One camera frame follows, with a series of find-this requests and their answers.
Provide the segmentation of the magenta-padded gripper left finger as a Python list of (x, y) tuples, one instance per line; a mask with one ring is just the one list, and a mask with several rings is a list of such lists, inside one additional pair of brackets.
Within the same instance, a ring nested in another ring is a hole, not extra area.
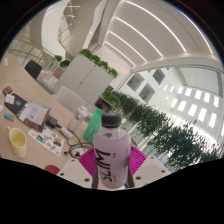
[(84, 188), (97, 189), (99, 177), (91, 148), (78, 159), (70, 159), (59, 171), (58, 176)]

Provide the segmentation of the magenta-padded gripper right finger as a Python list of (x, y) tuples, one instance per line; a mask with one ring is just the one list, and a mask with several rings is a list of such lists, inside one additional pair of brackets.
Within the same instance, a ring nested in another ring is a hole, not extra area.
[(145, 155), (138, 148), (132, 146), (129, 157), (129, 171), (126, 186), (128, 188), (140, 188), (157, 181), (170, 172), (157, 159), (155, 155)]

